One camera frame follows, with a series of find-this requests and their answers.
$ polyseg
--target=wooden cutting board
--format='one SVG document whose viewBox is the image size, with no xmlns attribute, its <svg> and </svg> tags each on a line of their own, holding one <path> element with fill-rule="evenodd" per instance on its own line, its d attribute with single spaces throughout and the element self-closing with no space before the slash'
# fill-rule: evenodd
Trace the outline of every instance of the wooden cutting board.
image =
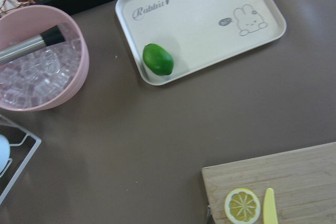
<svg viewBox="0 0 336 224">
<path fill-rule="evenodd" d="M 279 224 L 336 223 L 336 142 L 202 169 L 216 224 L 231 223 L 224 200 L 234 188 L 251 189 L 262 203 L 275 191 Z"/>
</svg>

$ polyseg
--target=pink bowl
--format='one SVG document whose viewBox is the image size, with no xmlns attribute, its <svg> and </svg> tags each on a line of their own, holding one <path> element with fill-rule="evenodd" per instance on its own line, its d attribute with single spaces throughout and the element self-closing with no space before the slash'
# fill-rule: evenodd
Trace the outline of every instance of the pink bowl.
<svg viewBox="0 0 336 224">
<path fill-rule="evenodd" d="M 48 28 L 66 22 L 80 37 L 81 59 L 78 70 L 69 85 L 52 100 L 32 108 L 20 109 L 0 101 L 0 108 L 11 111 L 37 111 L 54 108 L 72 98 L 82 87 L 89 71 L 89 52 L 83 34 L 76 22 L 65 12 L 45 5 L 22 7 L 0 18 L 0 49 L 38 35 Z"/>
</svg>

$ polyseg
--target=rabbit illustration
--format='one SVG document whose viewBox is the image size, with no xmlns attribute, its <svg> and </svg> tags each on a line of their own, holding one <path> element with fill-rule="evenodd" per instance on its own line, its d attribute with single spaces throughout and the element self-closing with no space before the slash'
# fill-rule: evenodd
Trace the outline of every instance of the rabbit illustration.
<svg viewBox="0 0 336 224">
<path fill-rule="evenodd" d="M 238 21 L 239 34 L 241 36 L 245 36 L 267 26 L 262 16 L 248 4 L 242 8 L 235 9 L 234 16 Z"/>
</svg>

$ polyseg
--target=plastic knife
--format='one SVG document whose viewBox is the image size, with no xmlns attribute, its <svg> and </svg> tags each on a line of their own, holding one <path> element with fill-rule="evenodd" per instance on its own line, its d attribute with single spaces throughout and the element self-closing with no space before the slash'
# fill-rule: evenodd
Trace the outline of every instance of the plastic knife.
<svg viewBox="0 0 336 224">
<path fill-rule="evenodd" d="M 263 209 L 264 224 L 278 224 L 277 208 L 272 188 L 266 189 Z"/>
</svg>

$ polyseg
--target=lemon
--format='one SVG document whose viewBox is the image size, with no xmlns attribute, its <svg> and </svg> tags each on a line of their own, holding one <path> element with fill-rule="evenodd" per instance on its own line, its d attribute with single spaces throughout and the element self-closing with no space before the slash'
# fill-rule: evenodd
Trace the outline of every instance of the lemon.
<svg viewBox="0 0 336 224">
<path fill-rule="evenodd" d="M 259 218 L 260 201 L 251 190 L 236 188 L 226 196 L 224 210 L 234 224 L 252 224 Z"/>
</svg>

